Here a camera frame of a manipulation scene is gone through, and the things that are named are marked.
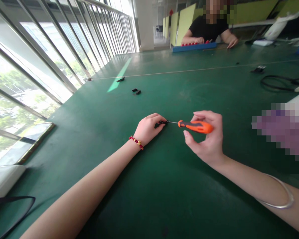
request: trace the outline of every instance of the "orange screwdriver handle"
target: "orange screwdriver handle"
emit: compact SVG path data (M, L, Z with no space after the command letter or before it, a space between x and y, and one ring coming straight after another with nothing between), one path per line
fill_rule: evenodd
M198 132L198 133L204 133L209 134L214 130L214 127L206 122L203 121L192 121L192 122L184 122L180 120L178 122L179 127L186 127L192 131Z

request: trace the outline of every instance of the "black t-shirt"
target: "black t-shirt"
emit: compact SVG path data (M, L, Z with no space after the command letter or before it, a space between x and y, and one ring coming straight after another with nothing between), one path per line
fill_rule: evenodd
M189 29L193 33L193 37L203 37L205 41L215 41L218 35L228 29L228 24L226 19L217 19L216 23L209 24L203 15L196 18Z

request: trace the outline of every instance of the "green table surface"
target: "green table surface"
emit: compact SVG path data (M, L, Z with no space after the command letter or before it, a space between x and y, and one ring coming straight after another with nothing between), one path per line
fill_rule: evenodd
M299 77L296 50L284 44L240 44L231 50L114 57L48 120L57 127L8 194L37 198L9 238L19 238L59 196L123 145L139 120L154 112L170 121L191 120L199 110L221 113L225 154L299 188L299 161L251 128L253 116L297 95L260 85L266 74ZM125 81L107 92L129 58ZM264 75L250 73L260 64L267 66ZM136 96L132 88L142 93ZM28 203L0 205L0 235ZM78 236L227 237L299 238L299 233L202 162L185 144L183 130L173 124L130 162Z

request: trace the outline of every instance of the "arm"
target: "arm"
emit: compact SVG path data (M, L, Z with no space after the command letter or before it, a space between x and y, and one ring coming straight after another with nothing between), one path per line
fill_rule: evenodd
M232 48L234 45L238 43L237 37L234 34L232 34L229 29L221 33L220 36L223 42L228 44L227 49Z
M198 44L204 44L205 40L204 38L194 38L192 37L193 33L191 30L188 30L183 37L182 44L190 44L190 43L198 43Z
M148 144L165 126L154 129L155 123L166 119L155 113L142 119L134 138ZM53 203L22 235L22 239L75 238L95 211L123 169L140 151L128 140Z
M192 135L184 131L186 144L197 156L254 198L273 205L288 203L287 193L279 182L223 154L223 123L220 114L212 111L194 112L192 121L195 120L203 120L214 126L214 131L206 136L205 141L200 143L195 142ZM291 207L278 209L263 205L299 231L299 189L288 184L285 185L294 196L294 203Z

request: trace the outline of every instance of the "cable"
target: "cable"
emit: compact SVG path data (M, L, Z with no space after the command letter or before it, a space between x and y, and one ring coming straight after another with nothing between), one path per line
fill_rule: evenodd
M23 219L26 218L28 212L30 211L30 209L32 208L34 202L36 201L35 197L31 197L31 196L21 196L21 197L10 197L10 198L0 198L0 203L7 203L7 202L13 202L13 201L17 201L17 200L21 200L21 199L32 199L31 203L28 207L28 209L26 210L26 212L20 217L20 219L17 220L17 222L15 224L13 224L1 237L0 239L4 239L6 238L22 221Z
M287 80L287 81L290 81L291 84L299 86L299 78L292 79L292 78L288 78L288 77L284 77L284 76L277 76L277 75L267 75L267 76L265 76L264 78L261 79L260 83L265 85L265 86L268 86L270 88L273 88L273 89L279 89L279 90L284 90L284 91L295 92L295 89L293 89L293 88L279 87L279 86L274 86L274 85L270 85L270 84L266 83L265 79L268 79L268 78Z

